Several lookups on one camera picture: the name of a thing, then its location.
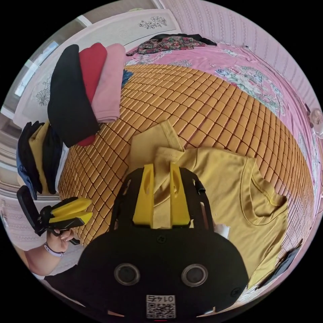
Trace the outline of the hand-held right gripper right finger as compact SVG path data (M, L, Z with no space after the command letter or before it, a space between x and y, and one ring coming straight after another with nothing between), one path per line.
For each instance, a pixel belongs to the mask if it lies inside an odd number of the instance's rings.
M170 224L172 227L189 227L191 218L186 201L180 168L170 164Z

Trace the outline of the person's left hand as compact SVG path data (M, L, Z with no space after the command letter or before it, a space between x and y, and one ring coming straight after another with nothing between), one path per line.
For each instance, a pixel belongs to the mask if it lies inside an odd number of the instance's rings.
M50 232L47 236L49 248L56 253L65 253L69 246L69 241L74 238L74 231L69 229L61 232L58 229Z

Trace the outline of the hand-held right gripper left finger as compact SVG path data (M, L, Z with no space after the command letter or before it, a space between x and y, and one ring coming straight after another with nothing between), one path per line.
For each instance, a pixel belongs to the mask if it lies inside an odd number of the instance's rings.
M133 223L137 226L153 225L154 167L146 164L142 170Z

